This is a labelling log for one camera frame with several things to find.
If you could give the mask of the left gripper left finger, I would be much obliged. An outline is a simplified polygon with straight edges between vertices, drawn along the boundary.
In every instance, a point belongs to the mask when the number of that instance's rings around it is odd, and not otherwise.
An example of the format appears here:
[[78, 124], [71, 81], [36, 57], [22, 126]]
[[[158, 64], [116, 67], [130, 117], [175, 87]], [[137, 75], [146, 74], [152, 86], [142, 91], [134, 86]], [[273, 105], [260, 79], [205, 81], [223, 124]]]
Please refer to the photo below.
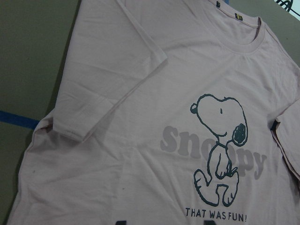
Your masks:
[[126, 220], [119, 220], [119, 221], [116, 221], [116, 225], [129, 225], [129, 223]]

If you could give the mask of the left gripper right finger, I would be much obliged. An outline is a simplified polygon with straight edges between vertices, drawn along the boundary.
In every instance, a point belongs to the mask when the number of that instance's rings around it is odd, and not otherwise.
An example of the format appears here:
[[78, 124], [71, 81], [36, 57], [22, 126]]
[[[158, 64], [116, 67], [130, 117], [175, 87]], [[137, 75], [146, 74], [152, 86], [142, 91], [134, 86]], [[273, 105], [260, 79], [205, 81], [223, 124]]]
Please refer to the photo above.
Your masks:
[[204, 220], [203, 222], [204, 225], [217, 225], [217, 221], [215, 220]]

